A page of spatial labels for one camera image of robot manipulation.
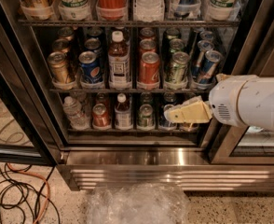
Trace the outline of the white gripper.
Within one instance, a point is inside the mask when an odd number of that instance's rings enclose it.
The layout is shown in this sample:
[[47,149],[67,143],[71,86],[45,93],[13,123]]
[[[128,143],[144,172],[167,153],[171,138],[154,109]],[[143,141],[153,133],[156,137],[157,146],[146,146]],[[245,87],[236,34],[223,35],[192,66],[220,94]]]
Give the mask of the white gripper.
[[258,76],[230,76],[217,74],[215,85],[209,94],[209,102],[204,102],[200,96],[175,105],[164,112],[167,121],[172,123],[208,123],[214,116],[223,124],[247,127],[257,126],[253,107],[253,88],[251,83]]

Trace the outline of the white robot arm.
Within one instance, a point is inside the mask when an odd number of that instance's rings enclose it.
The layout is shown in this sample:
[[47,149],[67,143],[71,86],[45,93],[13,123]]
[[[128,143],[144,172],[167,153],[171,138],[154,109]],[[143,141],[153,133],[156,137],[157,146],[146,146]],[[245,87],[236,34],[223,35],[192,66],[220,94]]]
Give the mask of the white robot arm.
[[197,96],[164,116],[172,123],[207,123],[215,117],[225,125],[274,132],[274,77],[228,76],[211,89],[207,102]]

